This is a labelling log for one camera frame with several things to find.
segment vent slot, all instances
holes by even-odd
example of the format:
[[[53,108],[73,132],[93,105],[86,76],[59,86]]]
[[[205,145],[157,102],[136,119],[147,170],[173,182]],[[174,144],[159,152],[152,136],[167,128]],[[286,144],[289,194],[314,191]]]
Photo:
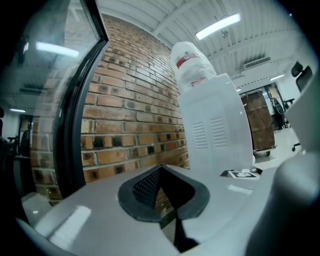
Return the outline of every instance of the vent slot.
[[[222,116],[211,119],[209,123],[214,147],[220,148],[228,146],[227,132]]]
[[[269,61],[271,61],[270,57],[260,58],[260,59],[257,59],[257,60],[254,60],[254,61],[251,61],[249,63],[244,64],[244,69],[247,70],[247,69],[253,68],[255,66],[261,65],[263,63],[269,62]]]
[[[197,150],[207,149],[207,138],[205,128],[202,122],[198,122],[192,125],[192,132],[194,137],[194,144]]]

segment ceiling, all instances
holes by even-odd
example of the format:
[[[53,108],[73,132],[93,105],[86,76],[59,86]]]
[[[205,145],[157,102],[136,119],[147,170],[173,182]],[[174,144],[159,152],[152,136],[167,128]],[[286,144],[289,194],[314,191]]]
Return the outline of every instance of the ceiling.
[[[147,31],[168,47],[188,41],[209,59],[217,74],[228,73],[236,87],[249,91],[285,73],[305,40],[293,17],[273,0],[97,0],[102,13]],[[72,4],[71,9],[80,8]],[[239,13],[241,21],[202,40],[196,32]],[[243,71],[245,63],[270,57],[263,68]]]

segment glass panel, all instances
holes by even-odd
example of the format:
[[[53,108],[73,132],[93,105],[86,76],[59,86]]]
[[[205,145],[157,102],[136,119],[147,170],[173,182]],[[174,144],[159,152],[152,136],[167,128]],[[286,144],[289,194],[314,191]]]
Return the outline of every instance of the glass panel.
[[[267,105],[267,107],[268,107],[269,113],[270,113],[270,115],[273,115],[273,114],[274,114],[274,109],[273,109],[273,107],[272,107],[272,104],[271,104],[269,95],[268,95],[268,93],[266,92],[265,88],[262,87],[261,90],[262,90],[262,94],[263,94],[263,97],[264,97],[264,99],[265,99],[266,105]]]
[[[11,140],[15,176],[31,226],[63,198],[54,169],[54,120],[84,56],[99,40],[79,0],[49,0],[26,24],[0,78],[2,137]]]

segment brick wall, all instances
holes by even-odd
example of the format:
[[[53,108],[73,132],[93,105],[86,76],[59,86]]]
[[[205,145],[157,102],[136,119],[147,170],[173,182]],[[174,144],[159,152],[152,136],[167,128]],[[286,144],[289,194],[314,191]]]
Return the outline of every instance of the brick wall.
[[[188,167],[170,50],[132,24],[103,19],[111,44],[85,100],[85,181],[154,164]]]

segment black mesh grille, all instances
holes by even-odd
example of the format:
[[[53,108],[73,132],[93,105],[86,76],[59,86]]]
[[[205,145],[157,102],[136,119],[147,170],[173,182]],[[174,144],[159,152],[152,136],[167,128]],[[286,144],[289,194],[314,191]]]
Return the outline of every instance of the black mesh grille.
[[[151,209],[155,208],[157,194],[160,189],[159,169],[133,186],[135,199]]]

